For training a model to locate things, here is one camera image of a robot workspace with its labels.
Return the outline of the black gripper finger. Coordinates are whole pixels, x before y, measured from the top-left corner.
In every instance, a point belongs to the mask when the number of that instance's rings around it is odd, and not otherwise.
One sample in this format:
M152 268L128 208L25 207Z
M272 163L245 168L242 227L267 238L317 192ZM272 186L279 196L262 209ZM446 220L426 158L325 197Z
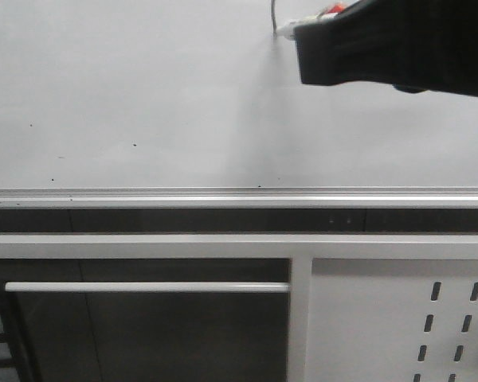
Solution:
M295 40L304 84L478 97L478 1L359 1Z

